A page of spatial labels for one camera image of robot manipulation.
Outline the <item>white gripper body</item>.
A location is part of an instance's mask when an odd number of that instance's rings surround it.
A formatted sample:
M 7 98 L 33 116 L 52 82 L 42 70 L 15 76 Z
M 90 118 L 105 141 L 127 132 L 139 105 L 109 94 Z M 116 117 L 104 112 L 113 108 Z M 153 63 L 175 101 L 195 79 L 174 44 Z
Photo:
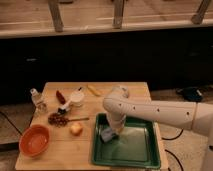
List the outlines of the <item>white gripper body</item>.
M 126 122 L 125 115 L 112 115 L 110 113 L 107 114 L 107 120 L 111 129 L 116 133 L 120 134 L 124 128 Z

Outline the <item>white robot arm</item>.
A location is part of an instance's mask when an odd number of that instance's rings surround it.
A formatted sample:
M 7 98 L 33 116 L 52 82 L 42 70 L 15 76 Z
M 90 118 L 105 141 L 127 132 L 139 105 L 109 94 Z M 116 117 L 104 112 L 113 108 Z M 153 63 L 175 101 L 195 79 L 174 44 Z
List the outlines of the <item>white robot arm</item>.
M 200 171 L 213 171 L 213 104 L 175 101 L 136 101 L 125 86 L 115 86 L 103 99 L 111 129 L 120 134 L 126 116 L 191 130 L 208 138 Z

